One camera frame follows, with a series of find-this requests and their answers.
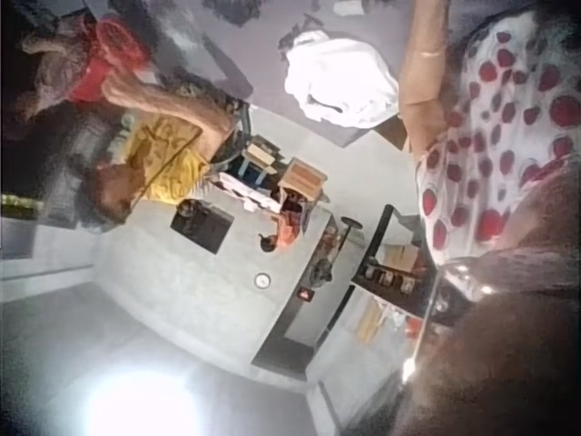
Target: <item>yellow shirt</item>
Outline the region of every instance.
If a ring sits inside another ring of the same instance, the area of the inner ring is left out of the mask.
[[[165,115],[146,115],[135,126],[125,159],[137,153],[145,156],[145,183],[151,184],[143,198],[177,205],[187,197],[209,169],[209,163],[193,150],[201,132],[196,125]],[[184,149],[188,142],[191,146]]]

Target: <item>light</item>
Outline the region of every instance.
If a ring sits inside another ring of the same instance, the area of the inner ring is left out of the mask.
[[[89,401],[87,436],[199,436],[191,394],[179,380],[133,372],[104,383]]]
[[[411,377],[415,371],[416,371],[416,361],[412,357],[406,359],[406,361],[403,362],[403,369],[401,371],[401,380],[404,383],[407,383],[409,377]]]

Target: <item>red and white polka dot fabric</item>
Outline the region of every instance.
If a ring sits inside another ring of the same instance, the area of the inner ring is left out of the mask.
[[[489,251],[531,187],[578,151],[581,62],[565,32],[527,12],[468,46],[449,128],[417,172],[436,264]]]

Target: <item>polka dot dress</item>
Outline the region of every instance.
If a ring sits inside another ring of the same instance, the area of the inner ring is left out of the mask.
[[[581,62],[531,12],[468,45],[448,130],[417,172],[436,264],[489,251],[530,189],[581,144]]]

